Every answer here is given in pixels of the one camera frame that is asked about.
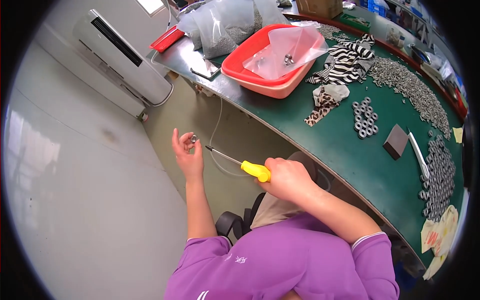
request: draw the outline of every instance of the purple sleeve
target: purple sleeve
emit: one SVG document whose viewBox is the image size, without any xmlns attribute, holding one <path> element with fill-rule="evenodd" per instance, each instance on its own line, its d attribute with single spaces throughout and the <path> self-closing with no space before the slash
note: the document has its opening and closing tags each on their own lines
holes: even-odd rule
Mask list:
<svg viewBox="0 0 480 300">
<path fill-rule="evenodd" d="M 195 263 L 225 255 L 229 251 L 230 242 L 222 236 L 189 239 L 183 250 L 178 267 L 173 273 Z"/>
<path fill-rule="evenodd" d="M 400 294 L 395 281 L 391 246 L 386 234 L 362 238 L 354 245 L 355 270 L 371 300 L 398 299 Z"/>
</svg>

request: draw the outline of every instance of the white air conditioner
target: white air conditioner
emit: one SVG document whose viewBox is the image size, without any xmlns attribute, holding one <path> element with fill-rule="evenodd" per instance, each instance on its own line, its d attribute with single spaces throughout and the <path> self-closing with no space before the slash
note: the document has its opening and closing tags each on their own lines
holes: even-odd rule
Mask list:
<svg viewBox="0 0 480 300">
<path fill-rule="evenodd" d="M 73 28 L 73 46 L 82 59 L 129 96 L 160 106 L 173 85 L 143 60 L 138 52 L 99 14 L 90 10 Z"/>
</svg>

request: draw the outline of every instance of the sanding sponge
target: sanding sponge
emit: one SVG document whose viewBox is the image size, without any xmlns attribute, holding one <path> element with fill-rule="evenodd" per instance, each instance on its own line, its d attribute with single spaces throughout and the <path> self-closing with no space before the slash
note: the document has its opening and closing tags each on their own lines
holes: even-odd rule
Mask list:
<svg viewBox="0 0 480 300">
<path fill-rule="evenodd" d="M 395 124 L 384 143 L 384 148 L 394 160 L 397 160 L 402 156 L 407 141 L 408 135 L 398 124 Z"/>
</svg>

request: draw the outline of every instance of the red tray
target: red tray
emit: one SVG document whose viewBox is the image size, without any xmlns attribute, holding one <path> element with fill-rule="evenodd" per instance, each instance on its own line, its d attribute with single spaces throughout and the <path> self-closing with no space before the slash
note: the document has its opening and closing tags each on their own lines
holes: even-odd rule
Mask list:
<svg viewBox="0 0 480 300">
<path fill-rule="evenodd" d="M 162 53 L 184 35 L 185 33 L 177 29 L 177 26 L 175 25 L 172 28 L 170 28 L 167 32 L 162 34 L 155 42 L 153 42 L 150 45 L 150 49 L 155 49 L 158 52 Z"/>
</svg>

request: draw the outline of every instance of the yellow screwdriver handle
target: yellow screwdriver handle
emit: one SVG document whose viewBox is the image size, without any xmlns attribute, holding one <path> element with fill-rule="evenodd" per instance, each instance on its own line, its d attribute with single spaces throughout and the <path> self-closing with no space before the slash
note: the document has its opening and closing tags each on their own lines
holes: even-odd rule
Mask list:
<svg viewBox="0 0 480 300">
<path fill-rule="evenodd" d="M 252 164 L 244 160 L 240 168 L 245 172 L 247 172 L 248 174 L 258 178 L 259 182 L 270 181 L 271 173 L 270 173 L 270 170 L 267 169 L 265 166 Z"/>
</svg>

